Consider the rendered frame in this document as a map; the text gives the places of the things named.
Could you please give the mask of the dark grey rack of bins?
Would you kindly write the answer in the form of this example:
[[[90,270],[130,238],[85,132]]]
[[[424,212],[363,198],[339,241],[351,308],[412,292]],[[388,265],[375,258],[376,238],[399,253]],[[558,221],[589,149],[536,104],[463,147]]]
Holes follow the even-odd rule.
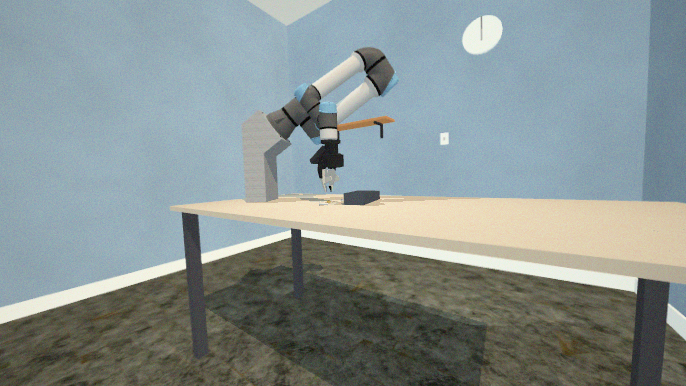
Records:
[[[344,193],[344,205],[366,205],[380,199],[380,191],[353,191]]]

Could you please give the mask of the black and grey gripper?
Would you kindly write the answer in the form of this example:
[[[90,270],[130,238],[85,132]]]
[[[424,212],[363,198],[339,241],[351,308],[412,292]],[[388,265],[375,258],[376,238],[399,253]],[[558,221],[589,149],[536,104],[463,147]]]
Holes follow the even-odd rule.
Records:
[[[336,175],[336,168],[344,167],[344,154],[338,153],[338,144],[340,140],[326,139],[321,140],[321,144],[325,144],[325,151],[320,155],[318,162],[318,175],[321,180],[323,189],[327,192],[326,183],[329,183],[330,191],[332,192],[334,182],[339,181],[339,176]],[[328,169],[325,169],[325,168]]]

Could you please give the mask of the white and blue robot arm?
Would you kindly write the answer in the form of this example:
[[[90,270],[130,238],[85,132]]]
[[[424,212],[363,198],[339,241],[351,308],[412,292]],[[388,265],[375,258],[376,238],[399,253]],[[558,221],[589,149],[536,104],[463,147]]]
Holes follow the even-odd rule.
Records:
[[[356,53],[355,53],[356,52]],[[364,63],[363,63],[364,62]],[[339,103],[320,100],[358,72],[367,76],[359,87]],[[384,53],[373,47],[354,51],[350,58],[317,80],[311,86],[303,84],[295,98],[283,108],[266,117],[273,128],[287,140],[300,125],[314,144],[321,140],[337,140],[337,125],[373,97],[384,97],[399,81]]]

